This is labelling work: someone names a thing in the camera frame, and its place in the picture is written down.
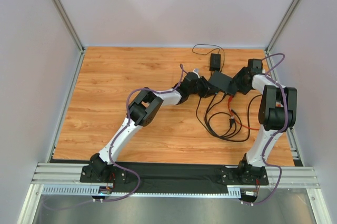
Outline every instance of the black box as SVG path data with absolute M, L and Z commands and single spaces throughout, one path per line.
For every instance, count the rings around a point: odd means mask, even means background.
M 221 68 L 221 55 L 211 54 L 210 71 L 220 71 L 220 68 Z

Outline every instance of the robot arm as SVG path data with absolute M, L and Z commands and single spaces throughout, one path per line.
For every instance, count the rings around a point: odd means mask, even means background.
M 191 94 L 198 94 L 200 97 L 206 98 L 218 91 L 226 92 L 222 88 L 229 88 L 233 92 L 241 92 L 243 94 L 247 94 L 251 89 L 256 89 L 263 93 L 259 110 L 259 123 L 261 124 L 259 134 L 252 148 L 245 154 L 237 168 L 223 167 L 221 169 L 222 175 L 224 175 L 222 183 L 225 185 L 255 184 L 255 180 L 260 179 L 261 185 L 268 184 L 262 152 L 270 136 L 283 128 L 285 120 L 284 108 L 276 106 L 276 101 L 281 100 L 279 88 L 262 75 L 262 61 L 255 59 L 249 60 L 248 67 L 242 68 L 232 80 L 228 81 L 225 87 L 211 84 L 204 77 L 200 77 L 197 70 L 194 70 L 187 73 L 178 88 L 163 92 L 153 92 L 144 88 L 128 106 L 130 118 L 126 117 L 124 119 L 122 126 L 109 143 L 99 153 L 91 157 L 89 166 L 83 167 L 83 176 L 81 176 L 80 181 L 107 182 L 114 169 L 111 165 L 110 157 L 113 161 L 116 161 L 119 153 L 131 137 L 142 127 L 151 123 L 161 106 L 181 104 Z M 288 128 L 295 123 L 296 89 L 284 88 L 284 90 L 287 94 Z M 281 135 L 280 133 L 275 136 L 268 145 L 265 150 L 265 159 L 267 159 L 275 142 Z
M 131 121 L 128 125 L 128 118 L 125 118 L 122 126 L 118 129 L 116 134 L 111 138 L 109 143 L 99 152 L 100 158 L 108 165 L 111 164 L 109 158 L 109 148 L 114 140 L 113 148 L 111 150 L 111 157 L 113 161 L 116 161 L 121 150 L 129 142 L 129 140 L 144 126 L 147 126 L 156 115 L 159 107 L 165 105 L 176 105 L 181 99 L 181 95 L 177 90 L 162 91 L 163 94 L 152 93 L 151 91 L 141 91 L 139 95 L 132 101 L 129 106 Z
M 287 95 L 288 128 L 294 126 L 296 120 L 297 91 L 295 88 L 283 85 L 282 87 Z M 259 123 L 261 127 L 253 146 L 246 155 L 246 159 L 247 163 L 254 167 L 263 167 L 265 166 L 263 158 L 267 160 L 276 141 L 284 133 L 280 132 L 273 137 L 264 152 L 264 156 L 262 156 L 263 149 L 270 137 L 284 126 L 284 108 L 276 106 L 276 102 L 281 103 L 282 100 L 278 86 L 269 81 L 264 75 L 253 76 L 252 88 L 263 95 L 259 110 Z

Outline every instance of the power cord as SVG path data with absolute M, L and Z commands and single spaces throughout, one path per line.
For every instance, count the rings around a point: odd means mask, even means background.
M 250 134 L 251 134 L 251 129 L 250 129 L 250 107 L 251 107 L 251 104 L 252 102 L 254 101 L 254 99 L 258 98 L 259 96 L 262 96 L 262 95 L 257 95 L 255 97 L 253 97 L 249 104 L 248 104 L 248 109 L 247 109 L 247 124 L 248 124 L 248 135 L 245 139 L 243 140 L 233 140 L 232 138 L 234 136 L 236 136 L 242 129 L 242 121 L 239 117 L 239 115 L 234 111 L 234 110 L 231 110 L 231 112 L 233 113 L 234 116 L 237 117 L 238 121 L 239 121 L 239 129 L 237 129 L 237 124 L 236 124 L 236 119 L 234 118 L 233 115 L 229 114 L 229 113 L 226 113 L 226 112 L 217 112 L 217 113 L 214 113 L 212 114 L 209 118 L 208 118 L 208 114 L 209 112 L 216 106 L 218 105 L 219 103 L 221 103 L 225 97 L 226 97 L 226 94 L 223 95 L 223 97 L 220 99 L 220 101 L 216 102 L 215 104 L 213 104 L 213 101 L 216 97 L 216 95 L 213 96 L 213 98 L 211 99 L 207 109 L 206 109 L 206 112 L 205 112 L 205 116 L 204 116 L 204 123 L 201 122 L 199 116 L 198 116 L 198 110 L 199 110 L 199 106 L 200 106 L 200 103 L 201 103 L 201 98 L 199 99 L 199 102 L 198 102 L 198 105 L 196 107 L 196 110 L 195 110 L 195 115 L 196 115 L 196 118 L 198 119 L 198 121 L 200 122 L 200 124 L 206 129 L 206 131 L 213 137 L 216 137 L 218 139 L 221 139 L 221 140 L 224 140 L 224 141 L 229 141 L 229 142 L 245 142 L 249 139 L 250 137 Z M 211 125 L 210 125 L 210 121 L 212 118 L 214 118 L 214 116 L 218 115 L 218 114 L 225 114 L 227 116 L 230 117 L 229 121 L 230 121 L 230 126 L 228 128 L 228 130 L 223 134 L 223 135 L 219 135 L 218 133 L 216 133 Z
M 196 51 L 194 50 L 197 46 L 213 46 L 213 47 L 216 47 L 216 48 L 210 50 L 208 53 L 203 54 L 203 53 L 198 53 L 198 52 L 196 52 Z M 224 66 L 224 64 L 225 64 L 225 50 L 224 50 L 222 47 L 220 47 L 220 46 L 218 46 L 218 45 L 212 45 L 212 44 L 196 44 L 196 45 L 192 48 L 192 53 L 194 53 L 194 54 L 199 54 L 199 55 L 208 55 L 208 54 L 212 53 L 212 52 L 215 51 L 215 50 L 217 50 L 217 53 L 218 53 L 218 54 L 220 53 L 220 50 L 222 50 L 223 61 L 222 61 L 221 69 L 220 69 L 220 72 L 222 72 L 222 68 L 223 68 L 223 66 Z

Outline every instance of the wood grain surface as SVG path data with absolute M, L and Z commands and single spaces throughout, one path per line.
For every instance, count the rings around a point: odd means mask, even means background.
M 206 53 L 210 49 L 201 48 Z M 225 50 L 223 72 L 234 76 L 248 59 L 264 57 L 263 50 Z M 183 63 L 187 71 L 200 69 L 210 77 L 209 55 L 193 54 L 191 48 L 154 47 L 89 47 L 78 77 L 71 103 L 58 140 L 54 159 L 88 160 L 99 152 L 121 126 L 126 115 L 126 98 L 139 87 L 167 90 L 178 82 Z M 231 108 L 247 124 L 247 106 L 259 93 L 237 94 Z M 227 99 L 210 113 L 227 111 Z M 190 96 L 181 105 L 162 107 L 153 122 L 138 132 L 118 157 L 119 161 L 238 164 L 252 146 L 257 131 L 248 141 L 226 142 L 210 136 L 195 116 L 197 96 Z M 202 99 L 199 115 L 203 117 L 211 98 Z M 253 101 L 251 127 L 259 128 L 257 113 L 261 98 Z M 224 133 L 229 117 L 217 115 L 212 119 L 216 132 Z M 233 139 L 244 139 L 247 129 Z M 293 166 L 288 140 L 283 135 L 268 159 L 270 163 Z

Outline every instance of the metal strip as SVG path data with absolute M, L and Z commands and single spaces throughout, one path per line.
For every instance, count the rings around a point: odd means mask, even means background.
M 44 195 L 72 195 L 72 196 L 124 196 L 127 192 L 104 193 L 100 186 L 93 185 L 58 185 L 45 184 L 42 194 Z M 134 193 L 131 197 L 169 197 L 169 198 L 240 198 L 240 188 L 228 188 L 228 193 Z
M 321 189 L 307 189 L 317 224 L 332 224 Z
M 76 30 L 73 26 L 73 24 L 71 23 L 62 3 L 60 0 L 52 0 L 58 13 L 60 14 L 64 24 L 66 25 L 71 37 L 73 38 L 74 42 L 76 43 L 78 49 L 80 50 L 80 52 L 82 52 L 84 50 L 84 46 L 78 36 L 78 34 L 76 33 Z
M 39 163 L 32 184 L 76 184 L 104 186 L 104 183 L 80 183 L 83 164 Z M 279 177 L 279 169 L 266 167 L 269 186 L 272 187 Z M 319 188 L 315 171 L 311 167 L 282 167 L 279 188 Z
M 283 16 L 279 26 L 277 27 L 272 39 L 270 40 L 266 51 L 271 51 L 271 49 L 273 48 L 273 46 L 275 45 L 277 39 L 279 38 L 280 34 L 282 33 L 284 27 L 286 26 L 286 24 L 288 23 L 289 19 L 291 18 L 292 14 L 294 13 L 295 9 L 297 8 L 299 2 L 301 0 L 293 0 L 288 8 L 288 10 L 286 11 L 285 15 Z
M 43 184 L 31 184 L 17 224 L 32 224 L 43 190 Z
M 73 92 L 74 92 L 74 89 L 75 89 L 75 86 L 76 86 L 77 78 L 78 78 L 78 75 L 80 74 L 80 70 L 81 70 L 81 67 L 82 67 L 85 52 L 86 52 L 86 50 L 82 51 L 81 54 L 80 54 L 80 57 L 78 58 L 76 70 L 75 70 L 75 73 L 73 75 L 73 79 L 72 79 L 72 82 L 71 82 L 71 85 L 70 85 L 70 88 L 69 88 L 69 91 L 68 91 L 67 98 L 66 98 L 65 103 L 63 105 L 62 113 L 61 113 L 60 118 L 59 118 L 58 123 L 57 123 L 56 131 L 53 135 L 53 144 L 51 145 L 51 147 L 49 149 L 49 155 L 47 157 L 46 162 L 49 162 L 51 160 L 51 158 L 53 157 L 55 146 L 58 142 L 58 138 L 60 137 L 62 126 L 63 126 L 64 120 L 65 120 L 65 117 L 67 115 L 68 107 L 70 105 L 70 101 L 71 101 L 71 98 L 73 96 Z

